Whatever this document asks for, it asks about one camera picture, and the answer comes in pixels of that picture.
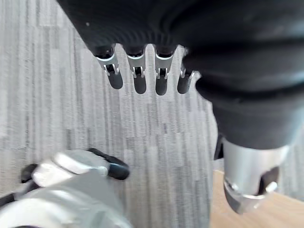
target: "striped carpet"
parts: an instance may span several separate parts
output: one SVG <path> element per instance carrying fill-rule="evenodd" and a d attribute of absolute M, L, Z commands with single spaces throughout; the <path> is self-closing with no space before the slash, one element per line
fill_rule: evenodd
<path fill-rule="evenodd" d="M 208 227 L 211 171 L 222 161 L 212 162 L 217 130 L 194 88 L 199 75 L 188 94 L 177 93 L 181 48 L 160 97 L 147 47 L 147 92 L 138 95 L 121 46 L 117 91 L 54 0 L 0 0 L 0 31 L 0 193 L 28 163 L 96 147 L 132 168 L 113 185 L 135 228 Z M 279 191 L 304 200 L 304 130 L 299 138 Z"/>

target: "black rubber tip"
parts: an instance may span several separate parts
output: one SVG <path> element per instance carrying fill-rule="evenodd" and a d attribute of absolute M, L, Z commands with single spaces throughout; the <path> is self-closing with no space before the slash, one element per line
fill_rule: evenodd
<path fill-rule="evenodd" d="M 146 77 L 141 77 L 138 75 L 134 78 L 134 88 L 138 94 L 144 94 L 147 89 Z"/>
<path fill-rule="evenodd" d="M 30 164 L 21 170 L 21 183 L 26 183 L 32 179 L 32 173 L 37 168 L 37 164 Z"/>
<path fill-rule="evenodd" d="M 167 92 L 167 79 L 161 76 L 160 79 L 156 79 L 155 91 L 159 96 L 165 95 Z"/>
<path fill-rule="evenodd" d="M 122 75 L 120 74 L 120 72 L 118 72 L 118 74 L 114 74 L 114 73 L 110 73 L 110 76 L 108 76 L 109 78 L 109 82 L 111 84 L 111 86 L 114 89 L 121 89 L 124 85 L 123 82 L 123 78 Z"/>
<path fill-rule="evenodd" d="M 122 160 L 114 156 L 105 154 L 96 148 L 89 148 L 87 150 L 94 153 L 97 156 L 103 157 L 107 162 L 110 163 L 109 173 L 108 173 L 109 177 L 113 177 L 117 180 L 125 180 L 129 177 L 130 175 L 129 166 L 126 163 L 124 163 Z"/>
<path fill-rule="evenodd" d="M 189 91 L 191 84 L 191 78 L 189 76 L 185 76 L 184 78 L 180 77 L 179 82 L 177 84 L 177 91 L 180 94 L 185 94 Z"/>

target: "metal joint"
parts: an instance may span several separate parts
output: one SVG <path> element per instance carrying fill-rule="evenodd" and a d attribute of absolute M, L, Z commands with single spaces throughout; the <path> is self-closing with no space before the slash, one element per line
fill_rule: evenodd
<path fill-rule="evenodd" d="M 110 58 L 96 58 L 108 76 L 110 76 L 111 73 L 115 75 L 119 74 L 118 60 L 115 53 Z"/>

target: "silver metal part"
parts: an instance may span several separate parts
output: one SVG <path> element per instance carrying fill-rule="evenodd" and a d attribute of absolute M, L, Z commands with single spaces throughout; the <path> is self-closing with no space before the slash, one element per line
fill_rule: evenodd
<path fill-rule="evenodd" d="M 59 152 L 32 175 L 44 188 L 20 195 L 1 209 L 1 228 L 132 228 L 106 178 L 108 168 L 87 151 Z"/>
<path fill-rule="evenodd" d="M 110 74 L 111 72 L 109 72 L 108 69 L 106 68 L 107 65 L 113 66 L 114 73 L 116 75 L 119 73 L 118 60 L 117 60 L 115 52 L 113 52 L 113 55 L 110 58 L 99 58 L 99 57 L 96 57 L 96 58 L 108 76 L 111 75 Z"/>
<path fill-rule="evenodd" d="M 170 57 L 160 57 L 157 55 L 157 53 L 155 52 L 155 71 L 156 71 L 156 78 L 160 79 L 161 75 L 160 75 L 160 71 L 161 69 L 165 69 L 165 79 L 168 78 L 168 74 L 170 72 L 171 69 L 171 64 L 172 64 L 172 60 L 173 60 L 173 56 L 174 54 L 172 54 L 172 56 Z"/>
<path fill-rule="evenodd" d="M 59 167 L 51 160 L 44 161 L 32 174 L 33 181 L 41 187 L 60 183 L 73 176 L 73 173 Z"/>
<path fill-rule="evenodd" d="M 267 185 L 261 185 L 262 177 L 282 164 L 289 146 L 256 150 L 224 139 L 223 150 L 224 190 L 229 205 L 239 214 L 257 208 L 269 193 L 276 190 L 278 183 L 278 176 L 273 175 L 273 180 Z"/>
<path fill-rule="evenodd" d="M 84 150 L 65 150 L 58 152 L 53 161 L 61 167 L 75 174 L 97 169 L 102 175 L 108 175 L 109 163 L 102 157 Z"/>
<path fill-rule="evenodd" d="M 42 162 L 32 175 L 35 183 L 47 187 L 60 183 L 75 174 L 85 173 L 90 169 L 99 170 L 101 175 L 108 174 L 109 163 L 91 152 L 83 150 L 65 150 L 58 152 L 52 160 Z"/>
<path fill-rule="evenodd" d="M 26 194 L 0 211 L 1 228 L 131 228 L 98 170 Z"/>
<path fill-rule="evenodd" d="M 128 62 L 130 65 L 130 69 L 132 71 L 132 75 L 134 78 L 137 77 L 136 72 L 135 72 L 135 68 L 136 67 L 140 67 L 141 68 L 141 77 L 145 77 L 145 70 L 146 70 L 146 54 L 145 52 L 143 53 L 143 55 L 139 56 L 139 57 L 132 57 L 127 55 L 128 57 Z"/>

